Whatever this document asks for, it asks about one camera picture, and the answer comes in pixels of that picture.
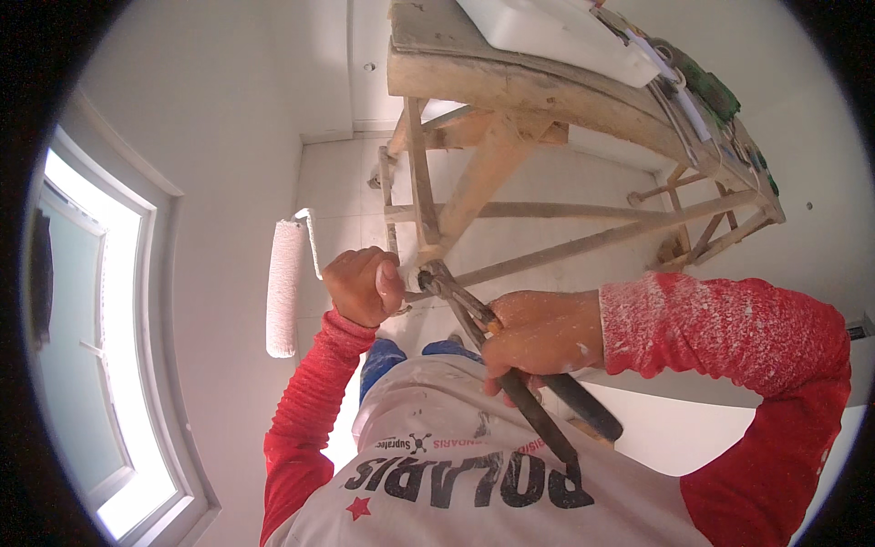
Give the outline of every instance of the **red long sleeve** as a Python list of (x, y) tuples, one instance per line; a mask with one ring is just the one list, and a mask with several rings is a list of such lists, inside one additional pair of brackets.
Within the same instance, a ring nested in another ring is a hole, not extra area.
[(851, 392), (851, 342), (829, 305), (759, 280), (649, 273), (599, 293), (608, 374), (727, 376), (764, 397), (745, 436), (681, 479), (715, 545), (786, 545), (805, 516)]
[(262, 547), (310, 494), (331, 480), (334, 465), (320, 450), (328, 446), (346, 386), (375, 333), (375, 328), (344, 319), (336, 309), (322, 316), (322, 330), (289, 380), (264, 436), (268, 478)]

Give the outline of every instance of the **red star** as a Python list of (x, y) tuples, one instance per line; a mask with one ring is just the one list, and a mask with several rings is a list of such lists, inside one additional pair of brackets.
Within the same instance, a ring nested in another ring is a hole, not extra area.
[(357, 521), (362, 515), (371, 514), (371, 512), (368, 511), (367, 505), (369, 501), (371, 501), (370, 498), (365, 498), (364, 500), (362, 500), (359, 498), (359, 496), (355, 496), (355, 501), (353, 501), (353, 503), (346, 508), (347, 511), (353, 514), (353, 522)]

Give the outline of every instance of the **hand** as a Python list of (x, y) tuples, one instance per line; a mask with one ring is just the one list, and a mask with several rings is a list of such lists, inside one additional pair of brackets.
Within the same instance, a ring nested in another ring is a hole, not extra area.
[[(599, 292), (518, 291), (494, 300), (490, 307), (504, 330), (486, 341), (483, 390), (498, 395), (495, 380), (518, 368), (532, 388), (539, 375), (569, 373), (583, 367), (604, 367)], [(507, 406), (514, 406), (507, 395)]]
[(374, 328), (401, 307), (398, 265), (398, 255), (379, 247), (348, 250), (325, 267), (322, 278), (340, 315)]

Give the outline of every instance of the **baseboard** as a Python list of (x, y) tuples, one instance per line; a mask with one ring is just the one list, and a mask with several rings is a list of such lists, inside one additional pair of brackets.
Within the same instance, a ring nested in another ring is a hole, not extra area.
[(301, 134), (301, 144), (330, 143), (331, 141), (346, 141), (353, 138), (352, 131), (327, 131), (325, 133)]
[(395, 131), (398, 120), (353, 120), (353, 131)]

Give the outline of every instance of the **white t-shirt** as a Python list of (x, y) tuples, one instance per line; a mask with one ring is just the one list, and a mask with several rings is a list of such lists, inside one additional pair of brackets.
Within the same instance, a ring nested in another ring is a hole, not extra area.
[(679, 480), (557, 419), (580, 478), (465, 357), (411, 358), (367, 393), (359, 454), (267, 545), (710, 545)]

